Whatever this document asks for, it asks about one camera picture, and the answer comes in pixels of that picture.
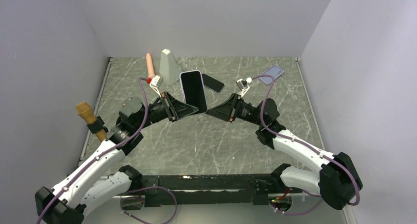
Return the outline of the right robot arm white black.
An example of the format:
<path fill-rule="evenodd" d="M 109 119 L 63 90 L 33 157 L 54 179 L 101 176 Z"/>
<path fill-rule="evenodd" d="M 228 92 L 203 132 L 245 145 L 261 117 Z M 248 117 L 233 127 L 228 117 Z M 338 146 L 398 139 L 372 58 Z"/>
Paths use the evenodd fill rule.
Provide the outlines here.
<path fill-rule="evenodd" d="M 223 121 L 233 122 L 238 118 L 258 125 L 256 136 L 262 144 L 307 166 L 307 170 L 289 164 L 276 168 L 271 174 L 271 186 L 277 192 L 298 188 L 319 195 L 330 207 L 342 210 L 352 204 L 351 200 L 363 187 L 349 155 L 327 152 L 297 137 L 278 122 L 279 112 L 273 99 L 267 98 L 255 107 L 233 93 L 207 114 Z"/>

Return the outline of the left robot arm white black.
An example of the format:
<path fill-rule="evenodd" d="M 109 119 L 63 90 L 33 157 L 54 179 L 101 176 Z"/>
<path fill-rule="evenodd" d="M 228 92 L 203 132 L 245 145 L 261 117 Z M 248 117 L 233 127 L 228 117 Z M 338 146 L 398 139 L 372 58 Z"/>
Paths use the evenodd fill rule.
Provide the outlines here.
<path fill-rule="evenodd" d="M 115 195 L 136 194 L 143 188 L 142 174 L 123 166 L 104 181 L 100 177 L 124 159 L 144 138 L 141 130 L 163 119 L 171 122 L 192 115 L 198 108 L 161 93 L 152 104 L 138 97 L 124 101 L 116 125 L 96 151 L 72 174 L 52 188 L 42 187 L 35 194 L 37 222 L 80 224 L 84 217 Z"/>

